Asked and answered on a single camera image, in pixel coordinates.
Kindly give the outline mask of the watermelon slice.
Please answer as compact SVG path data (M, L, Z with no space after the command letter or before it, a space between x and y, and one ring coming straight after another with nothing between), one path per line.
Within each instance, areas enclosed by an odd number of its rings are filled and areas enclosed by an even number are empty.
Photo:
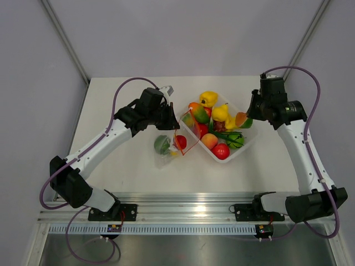
M247 117L245 112L238 112L235 116L235 125L238 129L249 129L253 124L253 120Z

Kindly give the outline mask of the green pepper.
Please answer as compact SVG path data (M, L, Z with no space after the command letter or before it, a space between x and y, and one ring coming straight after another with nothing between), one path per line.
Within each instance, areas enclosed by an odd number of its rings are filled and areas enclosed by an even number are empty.
M171 139L167 135L159 135L154 141L154 150L159 155L166 155L170 152Z

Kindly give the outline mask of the clear zip bag orange zipper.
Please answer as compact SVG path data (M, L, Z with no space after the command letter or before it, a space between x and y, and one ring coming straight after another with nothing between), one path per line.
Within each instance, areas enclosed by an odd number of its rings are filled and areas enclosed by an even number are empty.
M200 127L192 114L192 108L179 117L178 123L179 129L160 131L155 136L153 149L157 168L163 168L185 156L200 140Z

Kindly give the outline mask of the orange green mango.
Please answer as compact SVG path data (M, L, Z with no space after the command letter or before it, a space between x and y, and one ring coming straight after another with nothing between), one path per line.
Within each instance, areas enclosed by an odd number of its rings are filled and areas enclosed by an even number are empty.
M190 103L188 107L198 123L207 124L210 121L209 111L199 103Z

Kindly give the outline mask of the red tomato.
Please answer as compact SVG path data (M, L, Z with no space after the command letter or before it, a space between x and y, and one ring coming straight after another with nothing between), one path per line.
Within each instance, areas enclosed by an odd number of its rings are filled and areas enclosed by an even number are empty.
M220 143L217 144L212 150L211 152L219 159L219 160L225 160L229 157L230 155L230 149L229 147L224 144L224 143Z

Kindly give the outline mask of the peach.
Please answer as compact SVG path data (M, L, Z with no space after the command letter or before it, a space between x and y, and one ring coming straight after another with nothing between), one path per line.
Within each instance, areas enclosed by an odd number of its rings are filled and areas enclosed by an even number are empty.
M207 133L201 138L201 142L212 150L218 144L218 138L214 134Z

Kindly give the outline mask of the red strawberry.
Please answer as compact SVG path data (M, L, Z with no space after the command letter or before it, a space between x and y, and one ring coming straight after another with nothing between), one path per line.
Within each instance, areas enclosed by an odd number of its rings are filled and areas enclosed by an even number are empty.
M176 135L174 140L174 146L177 149L184 150L187 147L187 139L183 135Z

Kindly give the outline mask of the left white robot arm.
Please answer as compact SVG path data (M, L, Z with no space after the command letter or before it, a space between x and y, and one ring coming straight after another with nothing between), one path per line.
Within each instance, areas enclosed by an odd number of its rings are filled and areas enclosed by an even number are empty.
M73 208L90 207L112 221L120 215L120 201L111 192L90 186L86 180L118 146L144 131L177 130L179 123L169 97L171 86L144 89L140 98L114 113L108 127L91 142L65 159L50 161L50 186Z

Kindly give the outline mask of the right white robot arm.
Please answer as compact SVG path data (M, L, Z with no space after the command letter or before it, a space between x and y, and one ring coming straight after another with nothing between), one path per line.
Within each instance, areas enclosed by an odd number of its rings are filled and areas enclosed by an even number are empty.
M281 77L262 75L260 89L252 91L247 117L268 121L286 146L296 172L297 193L265 192L255 198L252 214L265 219L276 212L295 223L327 217L347 200L345 188L338 188L324 169L312 143L308 118L299 101L289 101Z

